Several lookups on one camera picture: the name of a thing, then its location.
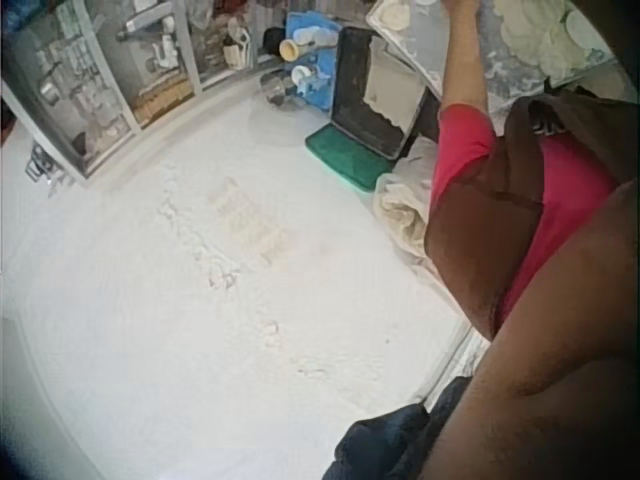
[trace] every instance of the floured surface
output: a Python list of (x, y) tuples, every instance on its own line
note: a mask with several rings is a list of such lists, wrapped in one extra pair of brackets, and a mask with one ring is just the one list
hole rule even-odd
[(304, 148), (325, 123), (246, 99), (12, 233), (3, 314), (105, 478), (320, 478), (346, 428), (413, 400), (458, 338)]

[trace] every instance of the person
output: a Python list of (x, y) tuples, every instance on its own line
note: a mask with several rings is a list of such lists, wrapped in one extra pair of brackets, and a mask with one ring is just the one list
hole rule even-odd
[(637, 107), (523, 98), (497, 138), (479, 0), (443, 3), (451, 31), (425, 248), (492, 344), (420, 478), (631, 478)]

